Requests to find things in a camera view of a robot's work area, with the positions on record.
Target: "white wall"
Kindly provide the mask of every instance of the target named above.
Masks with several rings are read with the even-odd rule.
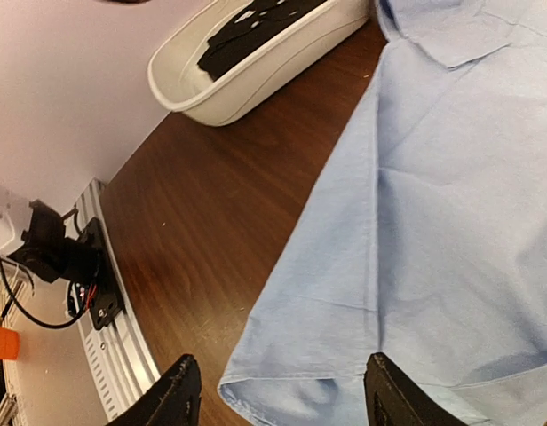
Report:
[[[207,0],[0,0],[0,183],[67,209],[166,115],[147,62]]]

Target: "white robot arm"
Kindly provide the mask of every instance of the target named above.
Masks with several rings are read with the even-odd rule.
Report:
[[[23,245],[33,210],[29,201],[0,185],[0,252],[8,256]]]

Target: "laundry basket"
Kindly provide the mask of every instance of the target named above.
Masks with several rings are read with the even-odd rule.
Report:
[[[215,0],[151,58],[148,79],[157,100],[198,122],[234,122],[358,29],[369,0],[326,0],[213,81],[198,67],[208,40],[248,0]]]

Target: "floor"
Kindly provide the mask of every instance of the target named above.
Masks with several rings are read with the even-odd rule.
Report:
[[[368,24],[225,128],[170,115],[102,195],[157,366],[200,363],[202,426],[246,424],[218,380],[384,43]]]

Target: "light blue fabric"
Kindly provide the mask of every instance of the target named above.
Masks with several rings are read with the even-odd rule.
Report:
[[[389,5],[375,76],[218,391],[254,424],[365,425],[384,351],[469,424],[542,425],[547,0]]]

